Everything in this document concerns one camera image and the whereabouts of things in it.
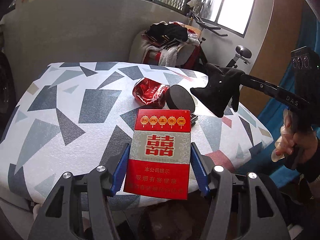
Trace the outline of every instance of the pile of clothes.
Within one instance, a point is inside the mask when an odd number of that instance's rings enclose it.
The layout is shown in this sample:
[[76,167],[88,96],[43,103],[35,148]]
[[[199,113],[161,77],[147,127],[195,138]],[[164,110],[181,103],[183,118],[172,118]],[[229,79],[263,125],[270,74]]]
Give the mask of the pile of clothes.
[[153,24],[142,34],[142,38],[144,40],[142,63],[148,63],[149,54],[153,51],[157,53],[156,60],[161,66],[175,67],[180,48],[187,44],[200,45],[197,34],[178,22]]

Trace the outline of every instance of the lantern graphic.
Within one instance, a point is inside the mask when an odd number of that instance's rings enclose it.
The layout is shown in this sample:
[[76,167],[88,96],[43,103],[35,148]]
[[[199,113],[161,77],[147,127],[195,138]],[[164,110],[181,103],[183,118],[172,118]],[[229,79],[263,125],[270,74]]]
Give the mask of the lantern graphic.
[[184,117],[180,116],[177,120],[178,125],[180,125],[180,128],[182,129],[182,126],[186,124],[186,119]]
[[170,116],[168,118],[168,124],[171,126],[171,129],[172,129],[172,126],[176,124],[176,122],[177,122],[177,119],[175,117]]
[[167,123],[167,118],[165,116],[161,116],[158,120],[158,123],[161,125],[161,128]]
[[141,124],[143,124],[144,127],[144,125],[149,122],[149,118],[146,115],[144,115],[143,117],[141,117],[140,122]]
[[153,126],[158,122],[158,118],[153,115],[152,117],[150,117],[149,122],[150,122],[150,124],[152,125],[152,128],[153,128]]

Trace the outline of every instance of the metal bolt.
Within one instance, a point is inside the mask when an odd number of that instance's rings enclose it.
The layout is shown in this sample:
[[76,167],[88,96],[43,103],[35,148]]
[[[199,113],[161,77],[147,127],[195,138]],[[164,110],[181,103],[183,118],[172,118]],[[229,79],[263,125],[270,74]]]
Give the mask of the metal bolt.
[[68,179],[68,178],[71,177],[71,173],[70,172],[65,172],[65,173],[63,173],[62,176],[63,176],[64,179]]
[[250,179],[255,179],[257,177],[257,174],[255,174],[254,172],[249,172],[248,176]]
[[100,166],[97,167],[97,171],[98,172],[102,172],[102,171],[105,171],[105,170],[106,170],[106,168],[103,165],[100,165]]
[[216,172],[223,172],[223,167],[220,166],[220,165],[217,165],[217,166],[214,167],[214,170],[215,170]]

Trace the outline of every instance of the blue fabric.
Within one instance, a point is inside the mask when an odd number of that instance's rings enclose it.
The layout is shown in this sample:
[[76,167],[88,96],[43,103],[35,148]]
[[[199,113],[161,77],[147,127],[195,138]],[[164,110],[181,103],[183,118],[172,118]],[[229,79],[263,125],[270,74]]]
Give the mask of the blue fabric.
[[[307,4],[305,4],[302,11],[300,35],[296,48],[298,49],[304,46],[314,49],[318,54],[320,53],[320,23]],[[289,64],[279,86],[294,92],[294,74],[291,68],[292,63]],[[283,110],[285,108],[285,105],[271,98],[258,116],[258,119],[270,131],[274,140],[277,140],[280,136],[280,127],[283,125]],[[249,171],[254,171],[256,173],[270,175],[278,187],[284,186],[298,176],[299,173],[297,171],[291,171],[283,166],[284,160],[276,163],[271,161],[271,152],[275,148],[274,142],[275,141],[255,158],[240,167],[236,172],[246,174]]]

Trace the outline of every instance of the crushed red can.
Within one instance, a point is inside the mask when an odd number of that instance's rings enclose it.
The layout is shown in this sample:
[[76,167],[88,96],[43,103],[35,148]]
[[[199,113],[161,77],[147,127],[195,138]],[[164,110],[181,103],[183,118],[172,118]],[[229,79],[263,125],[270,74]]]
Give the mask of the crushed red can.
[[145,105],[162,108],[165,105],[164,94],[169,86],[151,80],[141,78],[133,87],[132,95]]

